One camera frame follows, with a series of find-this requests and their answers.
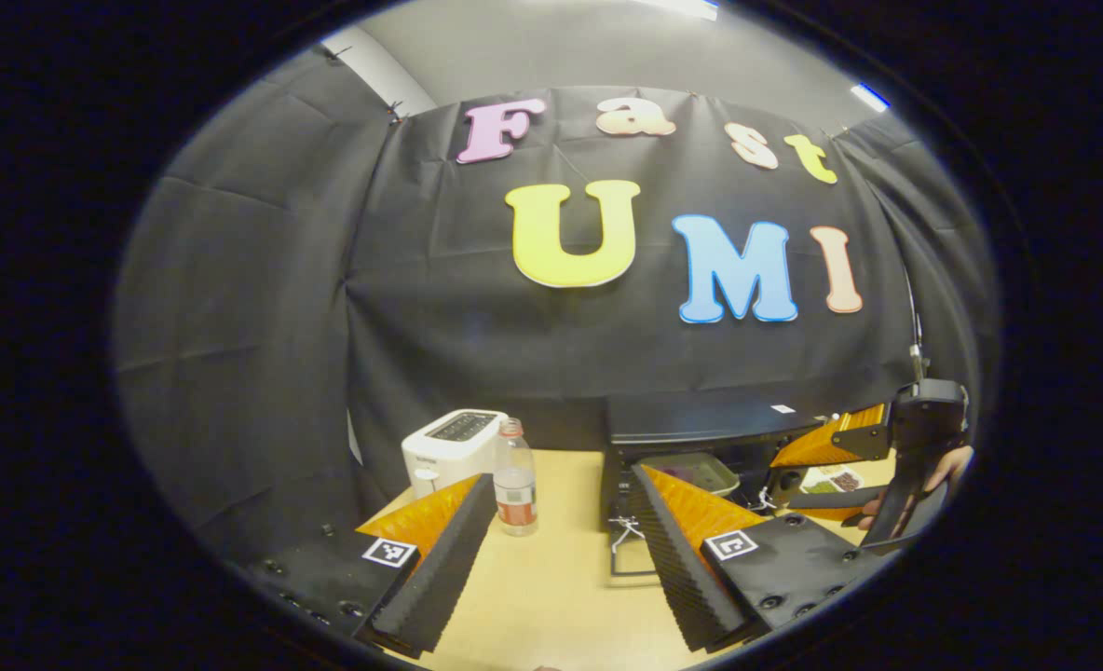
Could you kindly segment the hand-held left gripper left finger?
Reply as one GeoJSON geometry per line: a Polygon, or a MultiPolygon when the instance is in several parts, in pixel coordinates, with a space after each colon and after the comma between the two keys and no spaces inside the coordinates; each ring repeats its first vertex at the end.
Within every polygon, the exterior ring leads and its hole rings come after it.
{"type": "Polygon", "coordinates": [[[496,512],[492,475],[474,473],[376,521],[321,532],[236,569],[338,645],[419,659],[441,640],[496,512]]]}

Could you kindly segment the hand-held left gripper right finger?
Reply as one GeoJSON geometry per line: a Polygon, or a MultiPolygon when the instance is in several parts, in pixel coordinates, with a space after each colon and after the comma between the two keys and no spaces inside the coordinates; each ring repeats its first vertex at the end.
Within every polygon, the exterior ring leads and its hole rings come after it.
{"type": "Polygon", "coordinates": [[[718,652],[808,615],[884,569],[803,514],[754,514],[649,464],[628,497],[689,650],[718,652]]]}

